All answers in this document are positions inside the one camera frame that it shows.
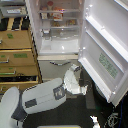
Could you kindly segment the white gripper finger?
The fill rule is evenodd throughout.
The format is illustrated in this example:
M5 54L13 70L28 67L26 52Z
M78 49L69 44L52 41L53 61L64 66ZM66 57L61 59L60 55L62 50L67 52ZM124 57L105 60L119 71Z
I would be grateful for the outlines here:
M88 89L88 85L86 85L84 87L80 87L80 94L86 95L87 89Z
M81 67L78 66L78 65L72 64L71 70L72 70L73 72L77 72L77 71L81 70Z

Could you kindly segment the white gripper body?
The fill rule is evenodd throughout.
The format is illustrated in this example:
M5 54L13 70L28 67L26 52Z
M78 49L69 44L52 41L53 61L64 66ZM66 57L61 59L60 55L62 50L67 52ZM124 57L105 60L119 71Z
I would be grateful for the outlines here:
M81 94L81 87L76 80L75 74L71 69L68 69L64 75L64 88L71 94Z

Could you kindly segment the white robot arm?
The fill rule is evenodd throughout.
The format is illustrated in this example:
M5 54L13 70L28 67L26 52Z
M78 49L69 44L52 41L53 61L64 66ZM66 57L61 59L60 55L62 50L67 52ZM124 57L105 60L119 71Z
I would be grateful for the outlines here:
M85 95L87 87L81 87L75 73L80 66L72 64L63 78L29 87L21 92L9 88L0 101L0 128L23 128L29 114L57 108L66 101L66 94Z

